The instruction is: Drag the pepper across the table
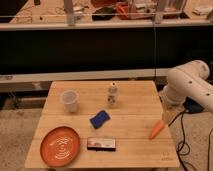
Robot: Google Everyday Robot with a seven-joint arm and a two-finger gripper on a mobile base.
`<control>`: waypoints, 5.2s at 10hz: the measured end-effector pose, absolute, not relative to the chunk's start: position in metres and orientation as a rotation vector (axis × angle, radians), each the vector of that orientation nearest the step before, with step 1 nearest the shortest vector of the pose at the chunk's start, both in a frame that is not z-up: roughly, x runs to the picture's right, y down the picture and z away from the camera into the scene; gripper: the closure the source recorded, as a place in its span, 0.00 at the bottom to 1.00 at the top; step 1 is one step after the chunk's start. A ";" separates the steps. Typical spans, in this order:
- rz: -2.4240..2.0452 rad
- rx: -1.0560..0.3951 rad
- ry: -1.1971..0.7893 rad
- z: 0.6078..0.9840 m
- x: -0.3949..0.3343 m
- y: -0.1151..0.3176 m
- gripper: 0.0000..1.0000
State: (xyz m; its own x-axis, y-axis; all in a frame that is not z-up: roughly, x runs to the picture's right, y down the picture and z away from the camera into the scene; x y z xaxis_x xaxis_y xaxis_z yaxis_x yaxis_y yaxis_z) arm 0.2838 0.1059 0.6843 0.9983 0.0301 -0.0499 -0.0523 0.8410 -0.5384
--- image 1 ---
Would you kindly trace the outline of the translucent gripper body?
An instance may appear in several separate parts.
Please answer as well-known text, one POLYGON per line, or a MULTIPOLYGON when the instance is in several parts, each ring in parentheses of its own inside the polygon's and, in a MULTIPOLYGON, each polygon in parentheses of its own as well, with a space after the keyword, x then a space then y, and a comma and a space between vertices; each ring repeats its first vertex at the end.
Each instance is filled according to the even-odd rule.
POLYGON ((163 92, 159 93, 159 97, 163 107, 162 119, 166 124, 169 124, 173 118, 172 105, 169 103, 168 98, 163 92))

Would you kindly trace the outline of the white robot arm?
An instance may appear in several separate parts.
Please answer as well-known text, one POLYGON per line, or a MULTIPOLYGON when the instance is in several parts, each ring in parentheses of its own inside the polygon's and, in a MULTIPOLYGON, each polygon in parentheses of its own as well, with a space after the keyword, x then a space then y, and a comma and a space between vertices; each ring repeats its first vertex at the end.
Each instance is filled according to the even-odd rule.
POLYGON ((213 85, 206 81, 209 75, 209 66, 202 60, 178 65, 167 72, 167 84, 159 93, 165 123, 169 123, 176 111, 183 108, 187 97, 213 113, 213 85))

